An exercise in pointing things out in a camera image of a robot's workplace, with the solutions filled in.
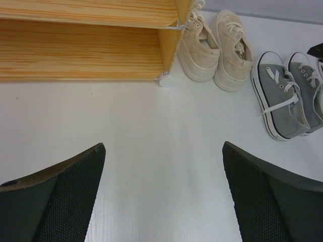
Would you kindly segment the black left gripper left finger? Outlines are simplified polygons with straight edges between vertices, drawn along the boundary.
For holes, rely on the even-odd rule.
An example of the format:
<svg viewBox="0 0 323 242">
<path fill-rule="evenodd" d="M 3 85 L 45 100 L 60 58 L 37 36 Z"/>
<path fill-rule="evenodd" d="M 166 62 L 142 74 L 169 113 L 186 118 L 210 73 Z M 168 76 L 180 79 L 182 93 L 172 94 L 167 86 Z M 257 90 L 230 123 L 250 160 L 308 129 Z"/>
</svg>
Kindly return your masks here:
<svg viewBox="0 0 323 242">
<path fill-rule="evenodd" d="M 1 241 L 84 241 L 105 154 L 99 143 L 1 184 Z"/>
</svg>

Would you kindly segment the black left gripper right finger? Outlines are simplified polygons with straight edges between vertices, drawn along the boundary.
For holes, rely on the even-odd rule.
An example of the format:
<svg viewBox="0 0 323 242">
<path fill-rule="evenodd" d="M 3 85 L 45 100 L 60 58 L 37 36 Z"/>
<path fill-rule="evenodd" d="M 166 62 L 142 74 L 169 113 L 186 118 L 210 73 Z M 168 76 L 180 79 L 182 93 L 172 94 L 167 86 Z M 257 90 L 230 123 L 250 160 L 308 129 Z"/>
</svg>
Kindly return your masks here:
<svg viewBox="0 0 323 242">
<path fill-rule="evenodd" d="M 243 241 L 322 241 L 322 182 L 230 142 L 222 153 Z"/>
</svg>

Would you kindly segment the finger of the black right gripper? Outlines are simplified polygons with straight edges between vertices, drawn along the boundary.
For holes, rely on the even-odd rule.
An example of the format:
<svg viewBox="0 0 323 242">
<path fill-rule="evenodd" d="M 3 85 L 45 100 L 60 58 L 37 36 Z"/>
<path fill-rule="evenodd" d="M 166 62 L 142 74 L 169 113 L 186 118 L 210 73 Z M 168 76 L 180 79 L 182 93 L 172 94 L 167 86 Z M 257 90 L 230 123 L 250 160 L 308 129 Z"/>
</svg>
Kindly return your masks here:
<svg viewBox="0 0 323 242">
<path fill-rule="evenodd" d="M 311 47 L 307 54 L 315 58 L 323 58 L 323 43 Z"/>
</svg>

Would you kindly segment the beige canvas shoe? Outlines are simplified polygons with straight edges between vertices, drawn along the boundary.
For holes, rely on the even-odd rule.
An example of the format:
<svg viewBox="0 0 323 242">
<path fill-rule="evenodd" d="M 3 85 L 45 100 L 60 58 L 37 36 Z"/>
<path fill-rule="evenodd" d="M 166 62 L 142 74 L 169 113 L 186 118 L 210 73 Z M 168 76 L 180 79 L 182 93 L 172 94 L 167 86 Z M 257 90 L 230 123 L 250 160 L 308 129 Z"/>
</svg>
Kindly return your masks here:
<svg viewBox="0 0 323 242">
<path fill-rule="evenodd" d="M 214 82 L 227 92 L 237 92 L 247 81 L 254 62 L 243 23 L 234 12 L 223 10 L 213 18 L 211 29 L 221 52 Z"/>
<path fill-rule="evenodd" d="M 192 11 L 178 50 L 185 74 L 196 82 L 209 81 L 217 70 L 220 53 L 215 36 L 203 16 Z"/>
</svg>

